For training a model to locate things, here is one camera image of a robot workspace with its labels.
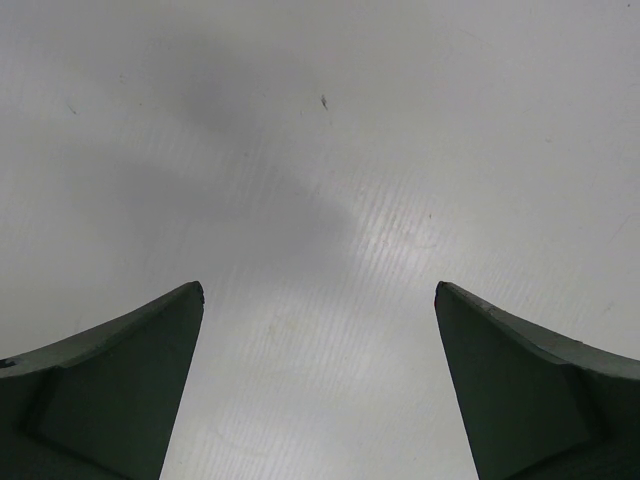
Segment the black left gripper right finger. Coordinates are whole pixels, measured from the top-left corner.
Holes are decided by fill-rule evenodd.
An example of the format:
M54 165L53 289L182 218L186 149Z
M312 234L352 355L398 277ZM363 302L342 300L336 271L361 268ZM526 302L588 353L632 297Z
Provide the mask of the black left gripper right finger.
M434 307L479 478L638 478L638 361L450 282Z

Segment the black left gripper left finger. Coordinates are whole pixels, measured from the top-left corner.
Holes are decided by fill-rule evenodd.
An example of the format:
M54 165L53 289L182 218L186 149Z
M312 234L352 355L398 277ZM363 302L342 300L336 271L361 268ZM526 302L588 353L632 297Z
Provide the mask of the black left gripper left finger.
M2 478L159 478L203 315L193 281L3 359Z

